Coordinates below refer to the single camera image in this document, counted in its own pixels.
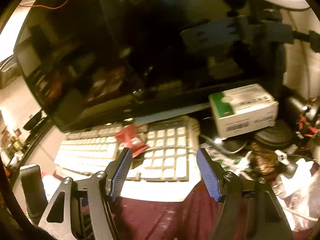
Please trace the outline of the black frying pan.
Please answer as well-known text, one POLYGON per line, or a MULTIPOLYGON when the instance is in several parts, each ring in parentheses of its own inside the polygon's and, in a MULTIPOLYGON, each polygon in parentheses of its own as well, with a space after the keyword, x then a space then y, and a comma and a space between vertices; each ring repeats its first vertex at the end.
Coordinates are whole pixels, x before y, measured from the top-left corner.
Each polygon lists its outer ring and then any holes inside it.
POLYGON ((38 125, 41 119, 42 119, 42 110, 40 110, 34 116, 32 116, 30 120, 23 126, 23 129, 25 129, 26 131, 31 131, 33 128, 35 128, 38 125))

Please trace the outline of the black computer monitor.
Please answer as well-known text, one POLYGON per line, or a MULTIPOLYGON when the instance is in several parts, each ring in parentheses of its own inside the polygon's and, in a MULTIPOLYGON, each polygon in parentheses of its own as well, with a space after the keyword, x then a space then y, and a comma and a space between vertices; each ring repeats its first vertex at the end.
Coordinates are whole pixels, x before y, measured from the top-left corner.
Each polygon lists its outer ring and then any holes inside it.
POLYGON ((255 83, 278 98, 273 11, 261 0, 36 0, 14 54, 39 106, 74 132, 255 83))

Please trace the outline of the brown patterned snack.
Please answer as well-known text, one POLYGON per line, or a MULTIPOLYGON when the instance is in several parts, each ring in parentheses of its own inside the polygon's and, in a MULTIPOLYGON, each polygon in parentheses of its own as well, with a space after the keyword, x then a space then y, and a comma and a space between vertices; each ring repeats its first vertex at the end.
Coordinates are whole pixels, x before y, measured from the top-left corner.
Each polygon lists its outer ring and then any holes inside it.
POLYGON ((257 142, 250 142, 250 148, 253 154, 251 158, 251 168, 254 172, 262 176, 268 176, 276 173, 276 165, 278 164, 277 155, 274 151, 263 148, 257 142))

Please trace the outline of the white green medicine box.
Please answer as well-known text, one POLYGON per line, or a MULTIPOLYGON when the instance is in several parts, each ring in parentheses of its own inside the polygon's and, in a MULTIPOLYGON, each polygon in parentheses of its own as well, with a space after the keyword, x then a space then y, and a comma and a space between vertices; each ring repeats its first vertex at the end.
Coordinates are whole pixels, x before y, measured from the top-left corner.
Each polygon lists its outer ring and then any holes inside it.
POLYGON ((274 126, 278 115, 278 102, 257 83, 210 94, 209 101, 221 139, 274 126))

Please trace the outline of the small red packet on keyboard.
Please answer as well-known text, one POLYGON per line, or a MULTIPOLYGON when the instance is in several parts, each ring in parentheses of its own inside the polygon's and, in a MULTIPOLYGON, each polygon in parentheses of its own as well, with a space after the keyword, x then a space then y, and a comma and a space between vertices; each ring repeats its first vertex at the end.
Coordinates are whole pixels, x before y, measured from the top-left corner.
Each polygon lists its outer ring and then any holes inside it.
POLYGON ((138 157, 148 149, 148 145, 138 137, 136 133, 136 126, 134 124, 123 128, 115 135, 115 137, 117 142, 124 144, 124 147, 131 150, 132 158, 138 157))

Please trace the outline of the white mechanical keyboard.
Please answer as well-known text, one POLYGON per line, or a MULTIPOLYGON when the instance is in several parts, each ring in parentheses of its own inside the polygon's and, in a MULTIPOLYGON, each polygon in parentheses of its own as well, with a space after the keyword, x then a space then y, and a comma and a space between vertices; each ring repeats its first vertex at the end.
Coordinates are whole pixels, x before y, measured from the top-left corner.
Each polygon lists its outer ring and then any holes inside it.
MULTIPOLYGON (((125 148, 116 135, 125 126, 106 124, 69 133, 61 142, 55 173, 74 181, 104 170, 125 148)), ((199 122, 187 115, 140 125, 138 138, 147 149, 132 159, 121 196, 152 202, 182 202, 200 181, 196 165, 199 122)))

